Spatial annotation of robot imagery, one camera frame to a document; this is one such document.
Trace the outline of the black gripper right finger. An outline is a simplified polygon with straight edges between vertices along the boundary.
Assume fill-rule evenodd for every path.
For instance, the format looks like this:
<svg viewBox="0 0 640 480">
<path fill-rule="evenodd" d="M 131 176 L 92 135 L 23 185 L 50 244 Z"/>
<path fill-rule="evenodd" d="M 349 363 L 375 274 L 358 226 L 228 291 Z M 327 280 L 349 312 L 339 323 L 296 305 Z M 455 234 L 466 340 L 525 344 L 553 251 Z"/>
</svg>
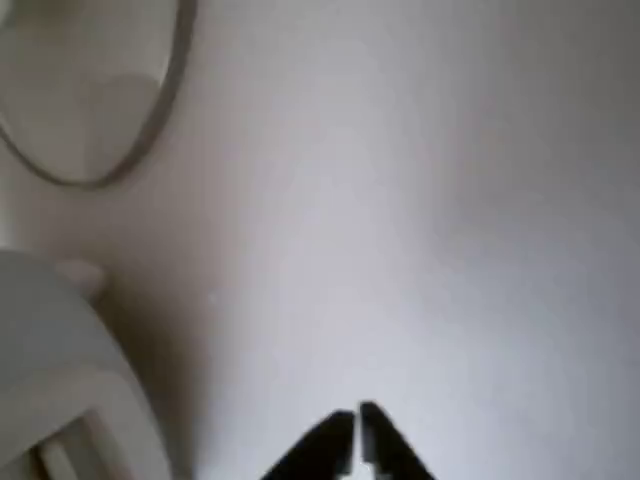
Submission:
<svg viewBox="0 0 640 480">
<path fill-rule="evenodd" d="M 375 479 L 429 480 L 429 470 L 378 404 L 361 403 L 359 414 L 362 458 Z"/>
</svg>

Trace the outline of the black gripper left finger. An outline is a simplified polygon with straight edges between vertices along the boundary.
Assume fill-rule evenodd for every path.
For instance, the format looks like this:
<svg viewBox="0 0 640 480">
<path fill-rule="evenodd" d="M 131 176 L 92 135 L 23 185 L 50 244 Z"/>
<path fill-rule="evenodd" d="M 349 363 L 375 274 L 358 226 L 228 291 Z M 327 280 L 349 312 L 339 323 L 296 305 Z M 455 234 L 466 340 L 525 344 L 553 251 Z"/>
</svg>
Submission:
<svg viewBox="0 0 640 480">
<path fill-rule="evenodd" d="M 351 469 L 356 417 L 335 410 L 306 431 L 266 472 L 264 480 L 329 480 Z"/>
</svg>

